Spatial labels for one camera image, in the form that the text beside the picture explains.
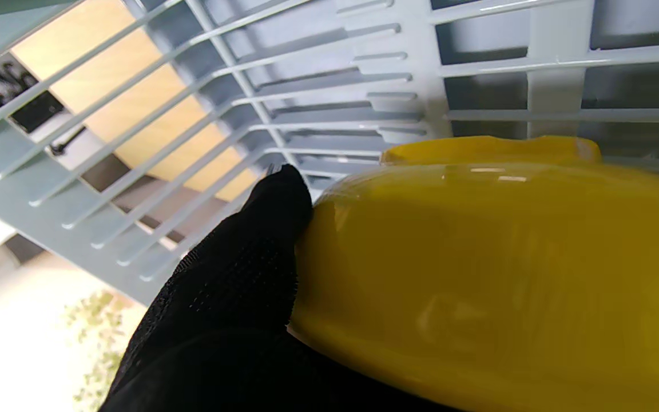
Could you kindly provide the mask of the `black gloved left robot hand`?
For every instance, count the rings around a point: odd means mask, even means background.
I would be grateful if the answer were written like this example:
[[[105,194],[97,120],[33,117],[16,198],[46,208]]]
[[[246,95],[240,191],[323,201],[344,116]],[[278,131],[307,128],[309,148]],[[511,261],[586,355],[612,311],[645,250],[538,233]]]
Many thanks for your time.
[[[102,411],[445,411],[292,336],[295,244],[313,216],[289,164],[176,266],[121,358]]]

